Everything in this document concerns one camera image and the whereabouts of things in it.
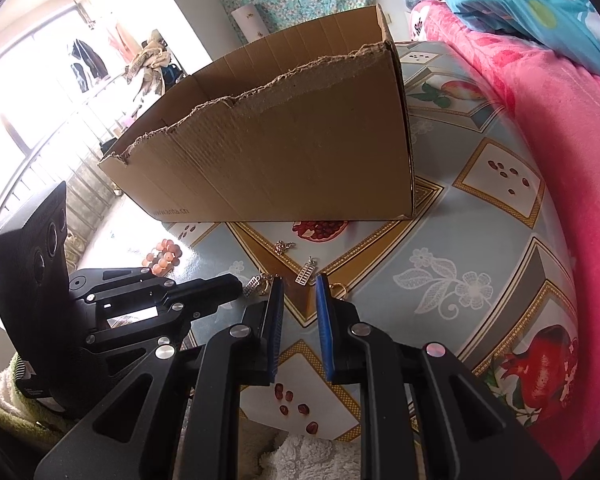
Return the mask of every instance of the paper roll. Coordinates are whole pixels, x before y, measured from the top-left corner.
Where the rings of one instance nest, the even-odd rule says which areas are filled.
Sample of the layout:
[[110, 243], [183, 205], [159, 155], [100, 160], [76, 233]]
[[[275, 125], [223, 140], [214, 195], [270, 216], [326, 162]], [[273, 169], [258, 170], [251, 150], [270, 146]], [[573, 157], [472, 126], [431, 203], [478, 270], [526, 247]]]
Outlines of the paper roll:
[[242, 6], [240, 9], [235, 9], [231, 15], [249, 43], [269, 35], [269, 31], [255, 5]]

